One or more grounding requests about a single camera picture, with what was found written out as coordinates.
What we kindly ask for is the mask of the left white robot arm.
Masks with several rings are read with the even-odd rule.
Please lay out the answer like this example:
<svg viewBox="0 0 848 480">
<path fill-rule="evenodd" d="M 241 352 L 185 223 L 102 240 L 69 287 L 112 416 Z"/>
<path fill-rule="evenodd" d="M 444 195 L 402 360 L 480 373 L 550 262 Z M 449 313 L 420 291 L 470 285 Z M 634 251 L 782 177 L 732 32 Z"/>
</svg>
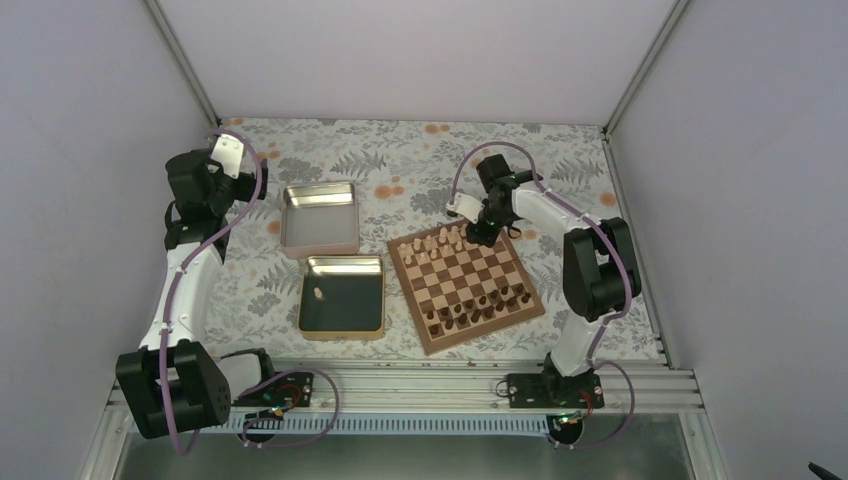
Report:
<svg viewBox="0 0 848 480">
<path fill-rule="evenodd" d="M 241 172 L 212 149 L 177 155 L 165 168 L 174 195 L 165 214 L 168 273 L 148 332 L 115 366 L 146 439 L 221 425 L 229 417 L 229 382 L 200 337 L 226 258 L 226 214 L 235 202 L 264 199 L 268 183 L 266 159 L 257 172 Z"/>
</svg>

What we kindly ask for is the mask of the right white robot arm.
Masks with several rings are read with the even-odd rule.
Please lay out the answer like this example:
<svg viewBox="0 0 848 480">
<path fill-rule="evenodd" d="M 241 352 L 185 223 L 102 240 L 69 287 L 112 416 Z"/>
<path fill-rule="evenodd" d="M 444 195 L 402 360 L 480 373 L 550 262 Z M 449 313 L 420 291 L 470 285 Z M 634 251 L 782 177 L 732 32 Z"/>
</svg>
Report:
<svg viewBox="0 0 848 480">
<path fill-rule="evenodd" d="M 549 404 L 565 407 L 589 390 L 608 324 L 624 316 L 641 292 L 629 226 L 620 217 L 599 220 L 578 210 L 545 186 L 534 168 L 515 172 L 501 155 L 485 158 L 477 172 L 485 198 L 452 189 L 448 204 L 468 220 L 470 242 L 491 247 L 504 228 L 526 220 L 562 251 L 563 294 L 577 317 L 544 359 L 541 391 Z"/>
</svg>

